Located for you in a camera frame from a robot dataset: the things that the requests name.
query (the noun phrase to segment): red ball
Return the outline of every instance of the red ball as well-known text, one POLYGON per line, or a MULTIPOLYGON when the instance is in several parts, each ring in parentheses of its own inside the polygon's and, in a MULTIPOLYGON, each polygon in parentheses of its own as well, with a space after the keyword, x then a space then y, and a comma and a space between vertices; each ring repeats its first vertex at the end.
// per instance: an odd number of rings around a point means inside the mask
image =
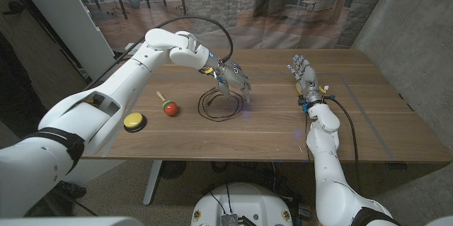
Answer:
POLYGON ((165 105, 164 112, 168 115, 175 115, 178 112, 176 103, 168 103, 165 105))

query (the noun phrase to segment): robotic hand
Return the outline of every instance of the robotic hand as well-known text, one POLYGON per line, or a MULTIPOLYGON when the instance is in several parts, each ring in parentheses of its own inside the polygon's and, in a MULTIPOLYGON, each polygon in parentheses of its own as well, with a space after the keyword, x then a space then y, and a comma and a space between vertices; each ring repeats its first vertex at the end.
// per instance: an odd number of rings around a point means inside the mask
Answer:
POLYGON ((318 89, 318 78, 310 62, 303 55, 295 55, 292 59, 296 69, 293 69, 290 65, 288 65, 288 69, 296 77, 299 93, 304 96, 308 103, 321 101, 322 95, 318 89))
POLYGON ((218 81, 217 88, 226 96, 230 97, 229 85, 230 83, 234 88, 240 89, 246 100, 249 102, 249 91, 251 90, 250 83, 248 82, 247 74, 242 71, 241 66, 228 60, 223 63, 217 59, 211 52, 207 59, 206 65, 200 70, 202 73, 212 74, 218 81))

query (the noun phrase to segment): yellow button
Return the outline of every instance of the yellow button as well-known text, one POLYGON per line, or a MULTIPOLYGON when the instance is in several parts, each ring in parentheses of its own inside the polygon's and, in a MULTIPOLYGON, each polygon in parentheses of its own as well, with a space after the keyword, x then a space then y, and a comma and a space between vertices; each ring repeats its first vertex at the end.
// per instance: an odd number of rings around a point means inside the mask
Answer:
POLYGON ((129 114, 125 120, 124 124, 128 128, 137 127, 143 120, 143 115, 141 113, 131 113, 129 114))

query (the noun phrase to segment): black strap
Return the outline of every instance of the black strap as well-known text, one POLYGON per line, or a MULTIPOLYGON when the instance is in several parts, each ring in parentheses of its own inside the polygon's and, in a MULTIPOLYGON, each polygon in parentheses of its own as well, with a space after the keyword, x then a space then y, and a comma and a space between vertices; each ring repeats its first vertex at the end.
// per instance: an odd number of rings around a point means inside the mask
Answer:
POLYGON ((39 132, 33 133, 25 138, 29 137, 43 137, 54 140, 67 148, 66 151, 73 162, 71 169, 66 173, 66 175, 69 174, 69 172, 71 172, 77 165, 77 162, 79 162, 80 157, 84 153, 84 139, 76 134, 69 133, 64 130, 59 130, 57 128, 43 128, 39 132))
POLYGON ((384 220, 401 226, 392 217, 371 208, 362 208, 355 216, 354 220, 351 223, 351 226, 366 226, 374 220, 384 220))

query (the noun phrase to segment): maraca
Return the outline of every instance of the maraca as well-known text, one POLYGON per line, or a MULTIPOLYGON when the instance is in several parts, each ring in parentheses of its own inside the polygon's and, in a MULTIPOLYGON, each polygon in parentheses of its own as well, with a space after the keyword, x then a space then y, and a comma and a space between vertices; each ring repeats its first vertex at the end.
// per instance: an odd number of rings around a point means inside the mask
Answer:
POLYGON ((176 105, 175 102, 173 101, 167 101, 164 96, 162 96, 162 93, 159 91, 156 92, 157 96, 161 98, 161 100, 164 102, 164 105, 162 106, 162 109, 164 112, 168 115, 175 115, 178 112, 178 106, 176 105))

